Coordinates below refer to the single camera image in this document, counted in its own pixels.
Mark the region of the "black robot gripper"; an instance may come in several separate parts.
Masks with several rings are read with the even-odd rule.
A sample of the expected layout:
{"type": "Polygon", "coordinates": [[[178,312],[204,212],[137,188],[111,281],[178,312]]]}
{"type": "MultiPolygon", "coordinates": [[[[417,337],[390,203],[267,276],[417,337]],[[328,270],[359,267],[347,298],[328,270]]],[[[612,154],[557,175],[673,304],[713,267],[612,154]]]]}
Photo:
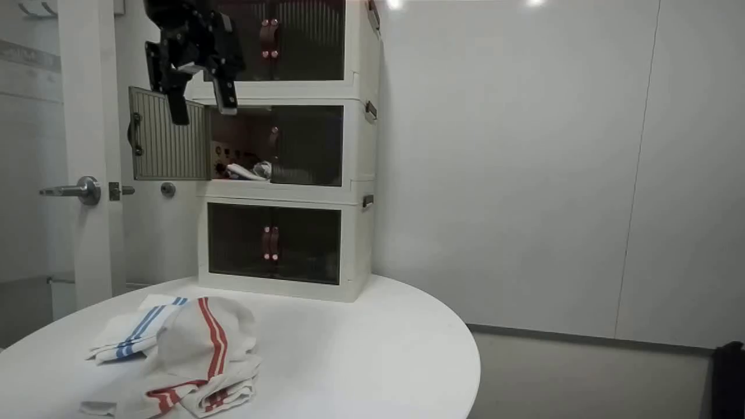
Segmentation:
{"type": "Polygon", "coordinates": [[[158,42],[143,44],[148,83],[165,92],[172,121],[188,124],[183,91],[200,69],[211,77],[219,111],[235,114],[243,58],[236,27],[217,0],[143,0],[143,12],[160,31],[158,42]]]}

